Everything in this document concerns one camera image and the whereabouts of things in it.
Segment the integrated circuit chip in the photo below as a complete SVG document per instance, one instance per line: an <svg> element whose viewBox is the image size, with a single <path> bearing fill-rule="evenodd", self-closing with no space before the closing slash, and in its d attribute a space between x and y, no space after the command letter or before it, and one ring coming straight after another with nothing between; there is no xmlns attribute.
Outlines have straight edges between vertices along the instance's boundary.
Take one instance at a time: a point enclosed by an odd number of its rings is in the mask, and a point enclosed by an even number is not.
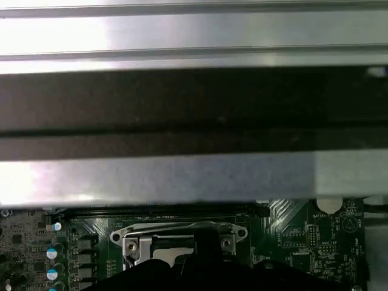
<svg viewBox="0 0 388 291"><path fill-rule="evenodd" d="M21 244L22 243L22 235L13 235L12 236L13 244Z"/></svg>

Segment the silver metal frame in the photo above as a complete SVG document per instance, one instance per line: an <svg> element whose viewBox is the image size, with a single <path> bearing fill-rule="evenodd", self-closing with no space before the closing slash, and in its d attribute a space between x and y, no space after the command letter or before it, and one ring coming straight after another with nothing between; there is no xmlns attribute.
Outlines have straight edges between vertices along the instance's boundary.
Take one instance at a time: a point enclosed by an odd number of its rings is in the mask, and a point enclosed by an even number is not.
<svg viewBox="0 0 388 291"><path fill-rule="evenodd" d="M388 150L0 162L2 207L388 193Z"/></svg>
<svg viewBox="0 0 388 291"><path fill-rule="evenodd" d="M388 62L385 1L0 3L0 73Z"/></svg>

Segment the capacitor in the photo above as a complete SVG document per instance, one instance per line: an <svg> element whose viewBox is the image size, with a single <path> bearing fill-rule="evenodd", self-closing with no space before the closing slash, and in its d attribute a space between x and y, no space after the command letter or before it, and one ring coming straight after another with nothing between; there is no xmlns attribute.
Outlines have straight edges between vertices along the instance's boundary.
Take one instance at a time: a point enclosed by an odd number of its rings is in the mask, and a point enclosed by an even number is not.
<svg viewBox="0 0 388 291"><path fill-rule="evenodd" d="M49 259L55 259L57 256L58 256L58 252L56 251L56 249L54 248L49 248L46 252L46 256L49 258Z"/></svg>
<svg viewBox="0 0 388 291"><path fill-rule="evenodd" d="M46 225L46 231L48 231L48 232L54 232L54 231L58 232L61 229L62 229L62 224L60 222Z"/></svg>
<svg viewBox="0 0 388 291"><path fill-rule="evenodd" d="M7 218L13 214L12 209L2 209L0 210L0 216L3 218Z"/></svg>
<svg viewBox="0 0 388 291"><path fill-rule="evenodd" d="M63 244L57 243L53 247L49 248L46 251L46 256L49 259L55 259L58 255L62 254L64 251Z"/></svg>
<svg viewBox="0 0 388 291"><path fill-rule="evenodd" d="M54 281L54 280L56 280L58 278L58 272L56 270L54 270L54 269L50 269L50 270L47 271L46 277L50 281Z"/></svg>
<svg viewBox="0 0 388 291"><path fill-rule="evenodd" d="M58 278L59 275L65 272L65 266L61 263L55 264L52 269L47 271L47 279L54 281Z"/></svg>

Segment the screw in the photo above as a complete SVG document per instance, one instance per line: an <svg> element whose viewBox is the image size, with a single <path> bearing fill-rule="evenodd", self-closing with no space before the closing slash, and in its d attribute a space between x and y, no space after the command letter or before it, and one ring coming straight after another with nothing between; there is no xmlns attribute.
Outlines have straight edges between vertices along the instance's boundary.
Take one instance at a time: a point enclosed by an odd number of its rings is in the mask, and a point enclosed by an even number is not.
<svg viewBox="0 0 388 291"><path fill-rule="evenodd" d="M128 249L131 252L134 252L138 248L138 245L134 241L129 241L128 242Z"/></svg>
<svg viewBox="0 0 388 291"><path fill-rule="evenodd" d="M222 244L223 247L229 247L229 246L232 244L232 242L230 241L230 239L224 238L224 239L221 241L221 244Z"/></svg>

